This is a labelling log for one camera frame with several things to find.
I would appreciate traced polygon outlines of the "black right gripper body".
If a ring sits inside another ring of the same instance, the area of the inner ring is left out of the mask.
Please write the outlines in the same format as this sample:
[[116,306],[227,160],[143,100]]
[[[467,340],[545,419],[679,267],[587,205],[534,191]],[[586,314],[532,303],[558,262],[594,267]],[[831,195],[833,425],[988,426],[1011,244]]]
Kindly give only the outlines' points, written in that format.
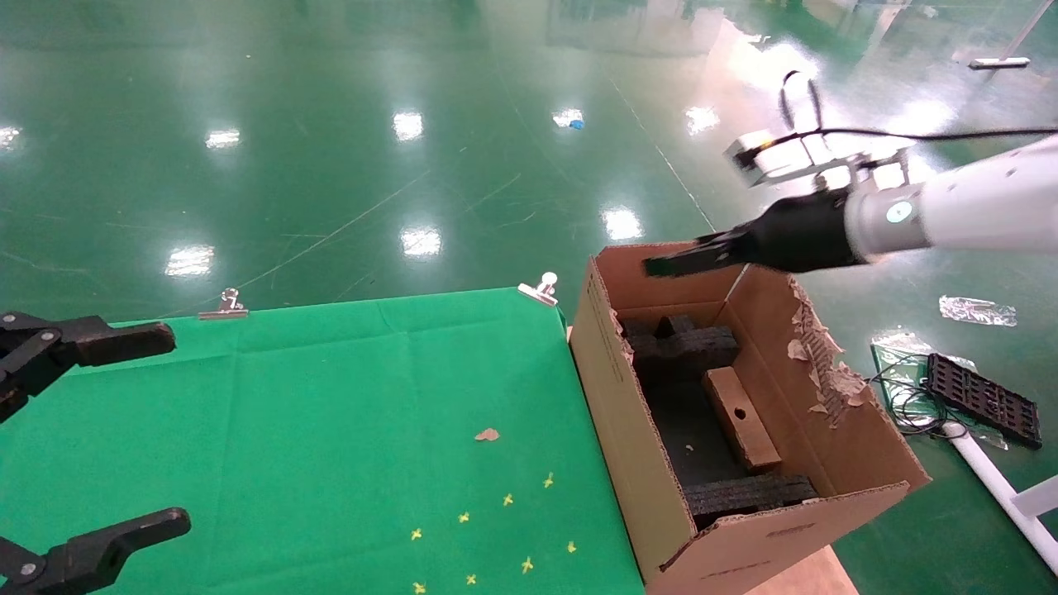
[[782,198],[756,219],[727,233],[726,254],[733,263],[785,272],[861,266],[846,230],[846,193],[813,193]]

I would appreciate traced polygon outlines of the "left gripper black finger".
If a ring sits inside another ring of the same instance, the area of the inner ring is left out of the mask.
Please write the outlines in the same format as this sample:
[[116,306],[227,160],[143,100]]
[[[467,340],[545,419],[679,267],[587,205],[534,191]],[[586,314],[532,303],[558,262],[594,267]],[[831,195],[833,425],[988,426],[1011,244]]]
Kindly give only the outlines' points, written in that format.
[[136,551],[182,537],[190,528],[190,515],[171,507],[77,535],[42,555],[3,537],[1,593],[94,593],[113,585]]
[[174,350],[174,329],[162,321],[116,328],[99,315],[50,321],[4,312],[1,421],[8,421],[69,369],[98,368]]

